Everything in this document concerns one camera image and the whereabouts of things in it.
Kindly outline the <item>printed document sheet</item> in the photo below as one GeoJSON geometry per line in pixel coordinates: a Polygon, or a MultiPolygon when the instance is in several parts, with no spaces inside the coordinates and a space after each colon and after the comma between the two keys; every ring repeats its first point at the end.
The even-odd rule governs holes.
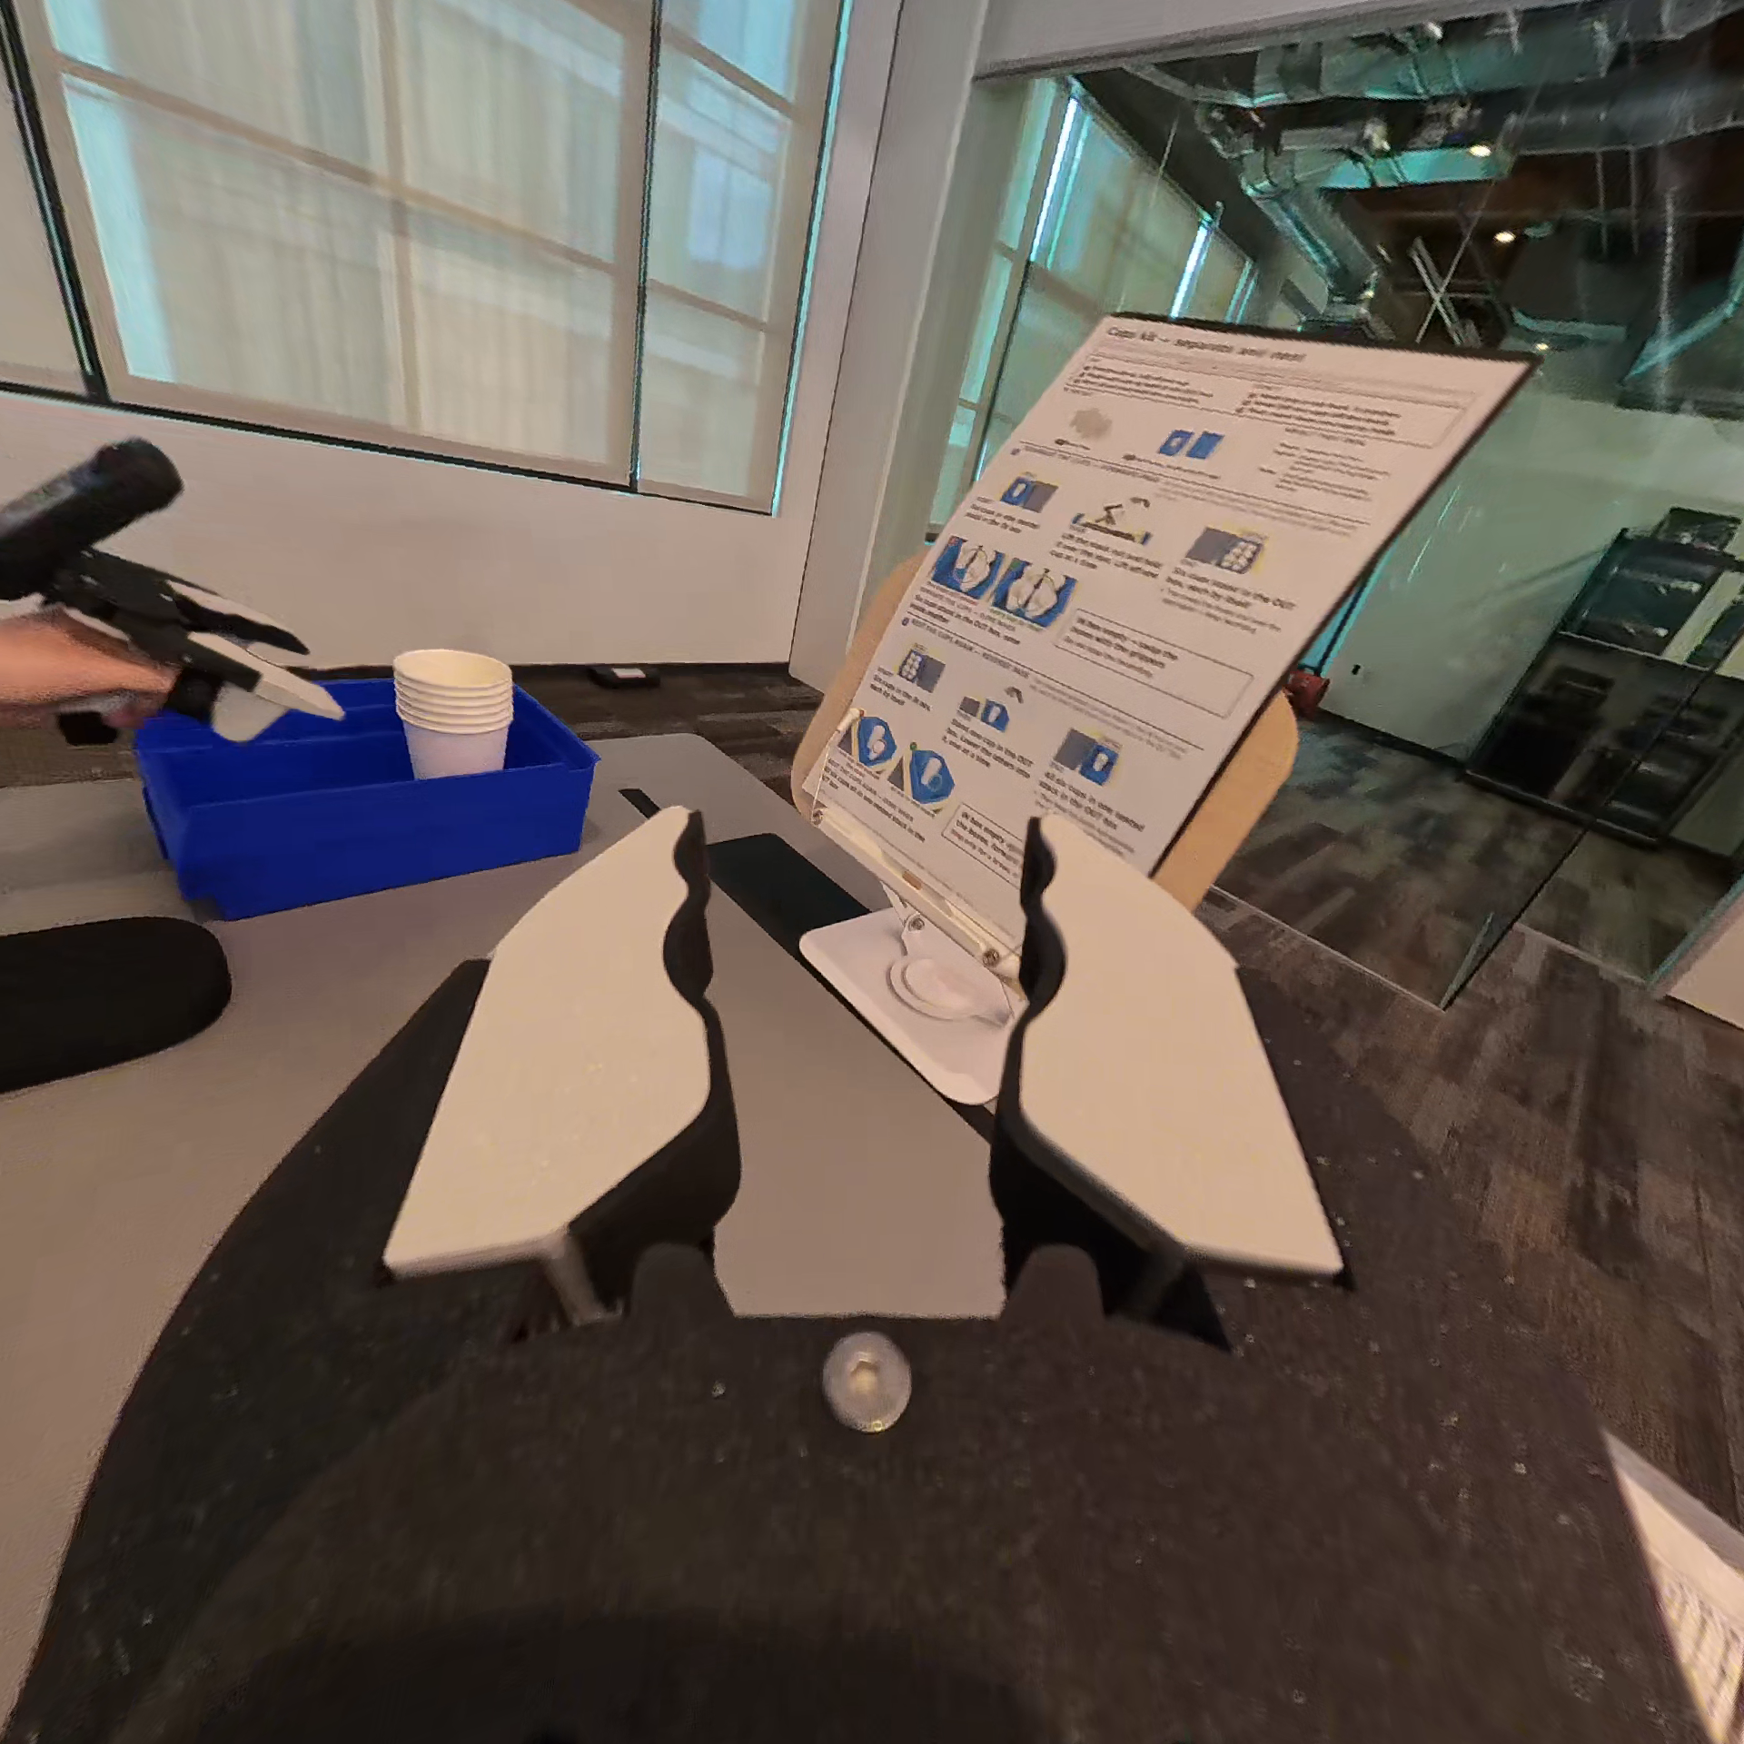
{"type": "Polygon", "coordinates": [[[1034,817],[1145,875],[1285,677],[1537,370],[1105,315],[929,546],[849,706],[954,777],[831,797],[991,926],[1034,817]]]}

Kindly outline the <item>instruction sheet on stand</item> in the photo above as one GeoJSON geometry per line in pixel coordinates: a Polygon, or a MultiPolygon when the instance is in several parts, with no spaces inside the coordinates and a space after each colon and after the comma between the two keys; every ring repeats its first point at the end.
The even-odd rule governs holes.
{"type": "Polygon", "coordinates": [[[909,918],[938,927],[951,944],[965,949],[982,969],[1014,989],[1020,978],[1020,946],[972,908],[936,886],[903,858],[858,813],[831,795],[834,764],[869,773],[876,788],[898,797],[893,820],[909,824],[909,813],[934,817],[949,806],[954,777],[936,751],[902,746],[896,729],[867,708],[847,706],[831,724],[811,771],[796,786],[796,806],[807,820],[882,882],[891,906],[909,918]]]}

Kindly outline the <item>laminated instruction sheet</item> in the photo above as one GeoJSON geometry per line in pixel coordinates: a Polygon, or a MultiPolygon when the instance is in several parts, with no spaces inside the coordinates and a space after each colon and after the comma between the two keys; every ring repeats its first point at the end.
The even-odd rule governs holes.
{"type": "Polygon", "coordinates": [[[1626,1442],[1605,1440],[1703,1725],[1714,1741],[1741,1741],[1743,1534],[1626,1442]]]}

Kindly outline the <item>black server rack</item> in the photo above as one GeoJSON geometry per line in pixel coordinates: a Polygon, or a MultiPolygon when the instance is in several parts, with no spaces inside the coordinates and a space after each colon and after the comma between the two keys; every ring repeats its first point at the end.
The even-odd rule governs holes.
{"type": "Polygon", "coordinates": [[[1463,777],[1659,849],[1741,766],[1741,517],[1625,528],[1479,737],[1463,777]]]}

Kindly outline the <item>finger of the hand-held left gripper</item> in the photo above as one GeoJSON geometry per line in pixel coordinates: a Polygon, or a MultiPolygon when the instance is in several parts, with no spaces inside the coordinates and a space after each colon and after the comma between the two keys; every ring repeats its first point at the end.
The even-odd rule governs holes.
{"type": "Polygon", "coordinates": [[[326,686],[251,650],[206,650],[202,673],[217,686],[206,722],[231,744],[251,742],[293,713],[329,722],[346,717],[326,686]]]}
{"type": "Polygon", "coordinates": [[[189,635],[204,633],[297,655],[309,653],[300,635],[251,606],[182,577],[164,577],[162,584],[175,604],[179,622],[189,635]]]}

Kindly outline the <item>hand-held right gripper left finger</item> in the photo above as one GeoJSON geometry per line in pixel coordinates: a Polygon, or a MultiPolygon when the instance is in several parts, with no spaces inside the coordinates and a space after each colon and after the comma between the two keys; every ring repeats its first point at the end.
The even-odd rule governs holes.
{"type": "Polygon", "coordinates": [[[709,1253],[742,1180],[709,840],[667,806],[502,937],[384,1247],[395,1282],[531,1264],[573,1322],[709,1253]]]}

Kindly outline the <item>blue plastic bin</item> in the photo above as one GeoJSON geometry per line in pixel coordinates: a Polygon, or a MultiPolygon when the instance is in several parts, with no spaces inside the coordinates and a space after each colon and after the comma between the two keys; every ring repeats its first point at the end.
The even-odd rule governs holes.
{"type": "Polygon", "coordinates": [[[388,677],[326,684],[231,742],[166,711],[135,737],[151,828],[180,893],[242,920],[578,851],[600,753],[516,691],[498,771],[417,777],[388,677]]]}

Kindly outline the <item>black quilted mouse pad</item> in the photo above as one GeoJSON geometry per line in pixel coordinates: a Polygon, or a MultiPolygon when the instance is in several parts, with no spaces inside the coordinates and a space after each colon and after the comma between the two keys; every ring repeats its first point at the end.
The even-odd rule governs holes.
{"type": "Polygon", "coordinates": [[[2,1089],[153,1056],[211,1027],[233,977],[219,937],[173,917],[102,918],[2,937],[2,1089]]]}

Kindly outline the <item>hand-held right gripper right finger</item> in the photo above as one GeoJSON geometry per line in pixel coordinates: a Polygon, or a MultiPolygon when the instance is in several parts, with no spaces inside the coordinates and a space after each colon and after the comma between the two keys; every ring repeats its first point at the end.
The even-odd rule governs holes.
{"type": "Polygon", "coordinates": [[[1107,1314],[1210,1309],[1207,1274],[1298,1284],[1347,1258],[1240,967],[1198,915],[1080,824],[1029,822],[1023,1009],[992,1111],[1009,1298],[1081,1253],[1107,1314]]]}

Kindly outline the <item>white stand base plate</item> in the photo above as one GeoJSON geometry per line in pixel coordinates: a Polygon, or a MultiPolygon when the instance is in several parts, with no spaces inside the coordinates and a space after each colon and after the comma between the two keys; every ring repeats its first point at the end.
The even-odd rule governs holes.
{"type": "Polygon", "coordinates": [[[943,1098],[996,1102],[1023,993],[933,918],[882,908],[816,926],[800,957],[943,1098]]]}

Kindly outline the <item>person's left hand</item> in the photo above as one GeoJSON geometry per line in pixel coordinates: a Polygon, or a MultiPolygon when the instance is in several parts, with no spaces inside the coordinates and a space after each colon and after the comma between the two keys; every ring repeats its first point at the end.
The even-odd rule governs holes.
{"type": "Polygon", "coordinates": [[[159,713],[179,682],[117,637],[57,611],[2,620],[2,724],[53,728],[62,715],[91,713],[106,728],[135,728],[159,713]]]}

